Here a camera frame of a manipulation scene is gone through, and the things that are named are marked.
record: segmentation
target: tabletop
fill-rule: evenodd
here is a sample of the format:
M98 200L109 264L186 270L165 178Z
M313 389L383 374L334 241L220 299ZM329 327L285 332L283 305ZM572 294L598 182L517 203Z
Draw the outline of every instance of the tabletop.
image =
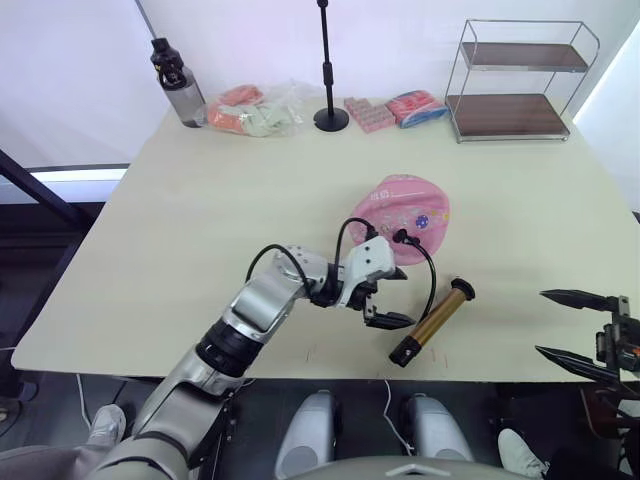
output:
M252 377L579 381L534 345L595 355L605 313L538 292L630 297L640 309L639 229L579 132L566 142L457 144L449 119L338 133L309 122L291 137L184 128L167 114L105 205L13 355L20 369L164 376L242 287L269 243L332 257L337 231L387 175L440 186L451 220L434 255L438 299L455 276L477 297L406 368L387 356L407 331L367 328L360 312L298 301ZM343 253L352 246L345 235ZM259 268L266 267L265 260ZM418 316L426 264L380 282L378 306Z

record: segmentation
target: water bottle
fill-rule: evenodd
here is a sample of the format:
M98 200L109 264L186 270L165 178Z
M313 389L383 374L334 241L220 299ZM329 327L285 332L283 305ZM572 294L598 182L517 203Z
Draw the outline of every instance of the water bottle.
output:
M158 72L158 82L173 105L182 123L198 128L198 112L204 106L204 98L193 73L185 67L180 53L171 48L166 38L151 40L151 62Z

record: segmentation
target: pink hat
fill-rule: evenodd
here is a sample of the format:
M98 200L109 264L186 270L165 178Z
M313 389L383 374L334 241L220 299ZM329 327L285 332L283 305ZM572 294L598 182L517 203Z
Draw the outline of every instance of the pink hat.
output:
M389 175L358 204L352 216L368 220L389 241L396 264L413 265L424 257L410 245L395 243L393 234L406 229L433 256L444 240L449 212L447 195L433 183L413 175ZM349 232L356 245L364 242L363 225L351 223Z

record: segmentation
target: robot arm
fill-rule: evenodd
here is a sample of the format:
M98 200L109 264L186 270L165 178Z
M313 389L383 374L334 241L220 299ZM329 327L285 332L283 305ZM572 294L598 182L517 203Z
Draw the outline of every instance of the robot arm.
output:
M363 310L365 324L401 328L413 321L380 314L373 304L379 279L403 279L387 240L374 237L355 247L344 266L334 266L304 247L293 255L309 282L311 302ZM338 268L338 285L331 282ZM249 280L220 319L154 390L140 411L132 436L116 446L94 470L92 480L187 478L219 436L228 402L246 369L287 318L295 301L307 296L291 260L276 253L270 267Z

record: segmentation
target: black stand base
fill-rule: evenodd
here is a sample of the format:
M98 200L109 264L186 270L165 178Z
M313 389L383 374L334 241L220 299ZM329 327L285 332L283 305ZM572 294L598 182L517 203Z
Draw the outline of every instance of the black stand base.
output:
M340 108L333 109L333 115L329 115L329 109L323 108L313 116L313 121L320 130L325 132L337 132L349 125L349 114Z

